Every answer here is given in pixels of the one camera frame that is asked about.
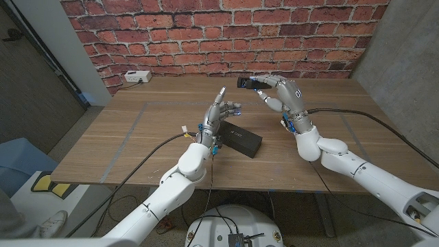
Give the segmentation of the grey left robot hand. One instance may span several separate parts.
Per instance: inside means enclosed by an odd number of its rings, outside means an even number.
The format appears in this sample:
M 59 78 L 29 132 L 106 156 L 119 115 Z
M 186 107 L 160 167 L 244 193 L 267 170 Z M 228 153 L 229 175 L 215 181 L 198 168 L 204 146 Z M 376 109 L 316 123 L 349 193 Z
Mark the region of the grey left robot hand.
M 241 104 L 232 101 L 224 101 L 226 87 L 223 86 L 204 114 L 202 127 L 198 135 L 198 143 L 210 148 L 214 143 L 220 123 L 227 117 L 241 114 Z

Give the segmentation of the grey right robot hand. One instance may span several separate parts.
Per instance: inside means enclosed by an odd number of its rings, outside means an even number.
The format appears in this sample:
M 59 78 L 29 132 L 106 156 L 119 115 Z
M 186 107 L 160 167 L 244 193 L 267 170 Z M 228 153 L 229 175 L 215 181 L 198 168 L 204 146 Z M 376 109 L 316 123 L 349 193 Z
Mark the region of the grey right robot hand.
M 268 96 L 261 89 L 257 90 L 257 94 L 272 110 L 286 113 L 292 119 L 292 125 L 298 134 L 313 130 L 313 124 L 302 100 L 302 93 L 295 81 L 281 75 L 268 74 L 252 76 L 250 79 L 277 89 L 278 98 Z

